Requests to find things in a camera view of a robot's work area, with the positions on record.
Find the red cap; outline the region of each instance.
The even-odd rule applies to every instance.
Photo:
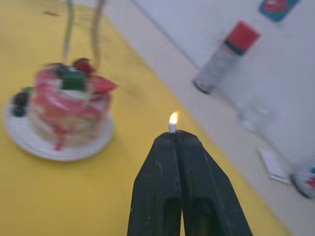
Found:
[[[260,37],[252,27],[240,21],[234,30],[229,34],[227,40],[238,49],[246,52],[254,42]]]

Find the blue label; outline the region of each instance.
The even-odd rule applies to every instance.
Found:
[[[299,0],[264,0],[259,11],[274,22],[282,21]]]

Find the strawberry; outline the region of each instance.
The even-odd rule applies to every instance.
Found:
[[[80,58],[76,60],[72,66],[76,70],[84,72],[87,77],[94,73],[94,68],[91,66],[90,60],[87,58]]]

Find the white wall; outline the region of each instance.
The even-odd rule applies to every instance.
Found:
[[[262,37],[221,89],[237,106],[259,96],[277,111],[263,134],[293,163],[315,155],[315,1],[280,24],[259,14],[262,0],[133,1],[199,67],[240,19],[256,28]]]

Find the yellow tablecloth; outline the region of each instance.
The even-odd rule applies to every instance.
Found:
[[[65,15],[54,0],[0,3],[0,121],[8,99],[43,64],[61,61]],[[76,7],[70,59],[91,58],[92,10]],[[107,19],[102,20],[101,74],[119,84],[112,114],[115,135],[97,156],[72,163],[33,157],[0,127],[0,235],[126,235],[133,181],[156,136],[167,130],[173,110],[179,128],[196,134],[230,177],[255,236],[287,236],[281,222],[205,135],[178,99],[158,79]]]

